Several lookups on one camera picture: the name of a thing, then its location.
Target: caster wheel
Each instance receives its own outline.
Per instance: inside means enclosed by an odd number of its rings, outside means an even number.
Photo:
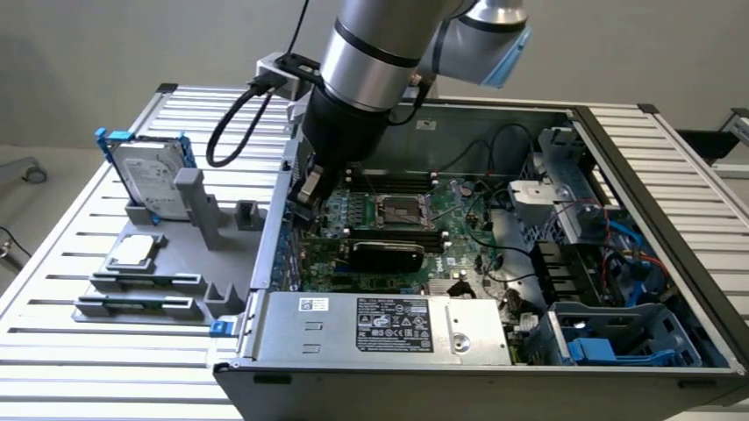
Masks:
[[[26,170],[25,181],[31,184],[41,184],[47,181],[47,171],[39,167],[31,167]]]

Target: white wall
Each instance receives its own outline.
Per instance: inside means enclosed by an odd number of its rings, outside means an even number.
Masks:
[[[321,57],[341,3],[312,0],[301,53]],[[0,143],[91,146],[94,129],[127,127],[161,82],[242,84],[255,60],[286,46],[301,5],[0,0]],[[442,95],[652,102],[675,125],[705,128],[749,106],[748,1],[527,7],[536,35],[508,87],[442,81]]]

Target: white sticker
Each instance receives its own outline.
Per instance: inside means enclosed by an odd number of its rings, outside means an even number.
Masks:
[[[417,130],[437,130],[437,121],[417,120]]]
[[[328,311],[328,298],[301,298],[300,311]]]

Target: chip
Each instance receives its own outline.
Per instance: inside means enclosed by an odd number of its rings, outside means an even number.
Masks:
[[[420,225],[422,223],[424,205],[417,196],[384,197],[380,212],[386,224]]]

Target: small component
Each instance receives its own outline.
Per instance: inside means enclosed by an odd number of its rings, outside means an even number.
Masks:
[[[469,186],[460,186],[460,195],[464,197],[472,197],[473,196],[473,190],[470,189]]]
[[[477,254],[477,258],[473,261],[473,267],[477,269],[477,273],[484,275],[484,258],[481,254]]]
[[[356,271],[378,274],[418,272],[424,264],[424,247],[416,244],[360,242],[349,258]]]
[[[470,298],[477,297],[477,293],[474,292],[470,284],[465,282],[462,279],[456,282],[456,284],[448,288],[448,295],[449,296],[470,296]]]
[[[477,225],[480,224],[480,217],[476,213],[470,213],[469,215],[466,215],[466,222],[469,223],[470,229],[476,230],[477,229]]]

